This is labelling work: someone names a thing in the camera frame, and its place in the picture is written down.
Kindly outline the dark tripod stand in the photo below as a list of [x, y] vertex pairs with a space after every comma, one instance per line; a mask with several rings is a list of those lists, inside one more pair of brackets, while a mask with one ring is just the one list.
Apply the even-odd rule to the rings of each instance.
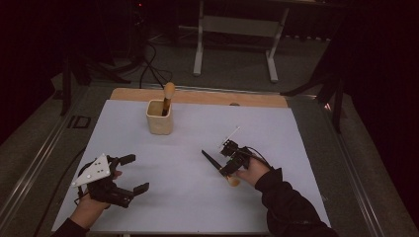
[[60, 114], [66, 115], [71, 107], [71, 76], [74, 76], [79, 84], [89, 85], [91, 82], [89, 70], [93, 70], [105, 78], [125, 84], [128, 83], [128, 80], [120, 77], [119, 73], [127, 72], [135, 67], [136, 60], [128, 65], [109, 69], [80, 52], [68, 53], [62, 61], [62, 109]]
[[281, 95], [293, 97], [310, 88], [321, 85], [318, 94], [315, 96], [315, 100], [318, 104], [326, 106], [331, 99], [334, 99], [334, 102], [332, 103], [333, 109], [331, 121], [335, 131], [340, 133], [344, 81], [338, 76], [337, 72], [332, 69], [332, 66], [334, 65], [333, 56], [336, 54], [336, 51], [337, 45], [331, 41], [315, 66], [309, 81], [295, 89], [281, 92]]

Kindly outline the power strip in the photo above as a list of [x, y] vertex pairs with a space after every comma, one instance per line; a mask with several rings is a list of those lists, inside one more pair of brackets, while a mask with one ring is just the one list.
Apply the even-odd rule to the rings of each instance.
[[330, 38], [322, 38], [322, 37], [316, 37], [316, 36], [302, 36], [302, 35], [295, 35], [295, 34], [286, 34], [286, 38], [290, 38], [293, 40], [300, 40], [300, 41], [307, 41], [307, 40], [331, 41]]

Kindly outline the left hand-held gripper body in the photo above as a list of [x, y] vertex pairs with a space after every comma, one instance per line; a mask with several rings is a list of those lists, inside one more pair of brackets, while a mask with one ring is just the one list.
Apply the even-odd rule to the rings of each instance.
[[86, 185], [91, 199], [127, 208], [133, 200], [133, 192], [121, 189], [114, 183], [116, 169], [120, 165], [119, 158], [102, 154], [83, 166], [71, 183], [71, 187], [77, 189], [78, 198], [85, 196], [82, 186]]

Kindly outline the white paper sheet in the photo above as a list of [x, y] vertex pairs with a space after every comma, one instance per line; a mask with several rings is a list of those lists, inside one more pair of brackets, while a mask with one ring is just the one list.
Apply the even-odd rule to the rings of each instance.
[[176, 103], [169, 135], [150, 133], [144, 102], [105, 103], [82, 157], [134, 154], [116, 182], [123, 189], [143, 183], [149, 190], [127, 208], [111, 206], [93, 225], [96, 233], [265, 234], [261, 195], [246, 183], [232, 187], [202, 154], [219, 163], [221, 142], [231, 139], [259, 151], [282, 168], [284, 178], [328, 219], [293, 112], [257, 108]]

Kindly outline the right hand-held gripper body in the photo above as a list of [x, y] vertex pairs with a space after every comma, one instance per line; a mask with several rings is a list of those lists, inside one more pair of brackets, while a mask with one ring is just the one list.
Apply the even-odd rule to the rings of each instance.
[[[220, 146], [219, 146], [219, 148], [220, 148], [220, 151], [222, 150], [222, 148], [223, 148], [223, 144], [225, 143], [225, 142], [227, 142], [227, 141], [233, 141], [233, 140], [231, 140], [231, 136], [235, 133], [235, 132], [237, 132], [238, 130], [240, 129], [240, 127], [238, 126], [238, 127], [236, 127], [222, 142], [221, 142], [221, 144], [220, 144]], [[242, 159], [243, 161], [244, 161], [244, 163], [243, 163], [243, 166], [242, 167], [244, 167], [245, 169], [248, 169], [248, 167], [249, 167], [249, 162], [250, 162], [250, 158], [251, 158], [251, 156], [252, 156], [252, 152], [247, 148], [247, 147], [240, 147], [238, 144], [237, 144], [237, 149], [235, 150], [235, 152], [230, 156], [230, 157], [226, 157], [227, 158], [227, 162], [230, 160], [230, 159], [234, 159], [234, 158], [239, 158], [239, 159]]]

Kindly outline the wooden spoon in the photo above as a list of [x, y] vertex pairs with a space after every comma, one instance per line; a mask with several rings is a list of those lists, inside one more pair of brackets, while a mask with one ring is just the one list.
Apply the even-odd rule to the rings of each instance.
[[169, 112], [169, 107], [171, 104], [171, 99], [175, 94], [175, 84], [172, 82], [168, 82], [164, 86], [164, 100], [163, 100], [163, 108], [162, 108], [162, 116], [167, 116]]

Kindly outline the cream ceramic cup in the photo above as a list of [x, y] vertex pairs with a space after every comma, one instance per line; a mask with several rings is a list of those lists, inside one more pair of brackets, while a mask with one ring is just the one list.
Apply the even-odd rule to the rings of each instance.
[[171, 110], [168, 110], [167, 115], [163, 116], [163, 101], [151, 100], [148, 102], [146, 109], [146, 118], [149, 131], [156, 135], [168, 135], [173, 131], [173, 117]]

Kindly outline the person's right hand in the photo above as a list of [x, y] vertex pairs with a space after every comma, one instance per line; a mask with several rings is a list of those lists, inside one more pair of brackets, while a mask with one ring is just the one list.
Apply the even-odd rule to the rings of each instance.
[[264, 163], [251, 158], [248, 169], [238, 170], [236, 172], [236, 176], [247, 182], [250, 186], [254, 187], [259, 179], [269, 171], [270, 169]]

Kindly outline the white metal stand table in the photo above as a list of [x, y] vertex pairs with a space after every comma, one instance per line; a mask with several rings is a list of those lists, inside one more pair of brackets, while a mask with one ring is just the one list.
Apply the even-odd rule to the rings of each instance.
[[279, 78], [274, 56], [277, 51], [277, 46], [282, 36], [282, 32], [285, 28], [290, 8], [286, 7], [282, 11], [280, 19], [277, 22], [274, 22], [206, 15], [204, 13], [205, 1], [200, 0], [199, 3], [198, 44], [195, 55], [193, 75], [200, 76], [202, 74], [204, 32], [244, 35], [271, 38], [273, 40], [271, 48], [265, 52], [265, 57], [270, 80], [272, 83], [278, 83]]

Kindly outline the person's left hand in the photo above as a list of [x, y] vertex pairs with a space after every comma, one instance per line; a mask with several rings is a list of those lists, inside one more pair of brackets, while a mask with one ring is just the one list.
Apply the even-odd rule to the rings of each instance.
[[109, 206], [108, 203], [91, 199], [90, 195], [86, 194], [80, 199], [70, 219], [80, 227], [89, 229]]

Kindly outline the aluminium rail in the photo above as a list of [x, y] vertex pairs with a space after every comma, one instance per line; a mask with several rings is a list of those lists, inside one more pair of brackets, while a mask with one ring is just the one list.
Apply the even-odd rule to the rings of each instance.
[[339, 150], [343, 155], [344, 169], [347, 173], [351, 190], [357, 200], [358, 207], [363, 216], [364, 221], [368, 227], [371, 237], [385, 237], [382, 227], [377, 219], [376, 212], [372, 206], [371, 200], [361, 182], [358, 172], [356, 171], [355, 165], [352, 161], [351, 154], [346, 146], [346, 143], [341, 134], [339, 134], [331, 121], [333, 113], [331, 107], [326, 104], [321, 106], [323, 114], [328, 118], [328, 126], [333, 133], [334, 139], [338, 143]]
[[48, 99], [0, 145], [0, 233], [10, 224], [84, 94], [72, 97], [64, 115]]

